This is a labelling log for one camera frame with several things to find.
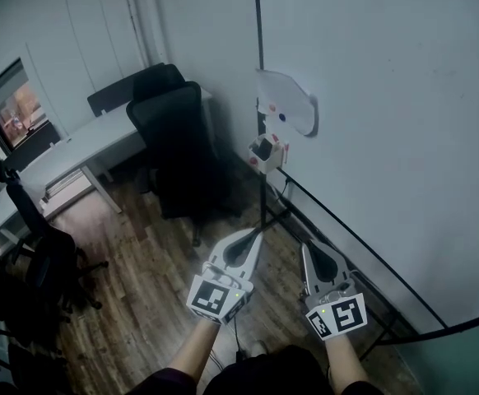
teal wall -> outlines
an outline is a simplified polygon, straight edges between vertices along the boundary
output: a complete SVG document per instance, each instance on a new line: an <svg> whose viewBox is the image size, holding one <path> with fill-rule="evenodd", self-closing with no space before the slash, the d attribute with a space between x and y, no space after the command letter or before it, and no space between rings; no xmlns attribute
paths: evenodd
<svg viewBox="0 0 479 395"><path fill-rule="evenodd" d="M397 349L425 395L479 395L479 327Z"/></svg>

wall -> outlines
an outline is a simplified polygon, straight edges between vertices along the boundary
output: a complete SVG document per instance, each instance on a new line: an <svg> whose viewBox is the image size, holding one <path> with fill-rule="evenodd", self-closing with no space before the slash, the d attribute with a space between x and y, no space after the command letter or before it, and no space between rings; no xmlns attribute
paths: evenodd
<svg viewBox="0 0 479 395"><path fill-rule="evenodd" d="M61 135L94 118L88 95L142 68L125 0L0 0L0 73L19 57Z"/></svg>
<svg viewBox="0 0 479 395"><path fill-rule="evenodd" d="M397 349L426 395L479 394L479 328Z"/></svg>
<svg viewBox="0 0 479 395"><path fill-rule="evenodd" d="M170 58L212 92L241 156L256 134L253 0L160 0ZM448 324L479 316L479 0L262 0L267 69L319 99L319 134L274 125L285 169ZM282 188L282 181L271 177ZM291 199L420 331L439 324L300 192Z"/></svg>

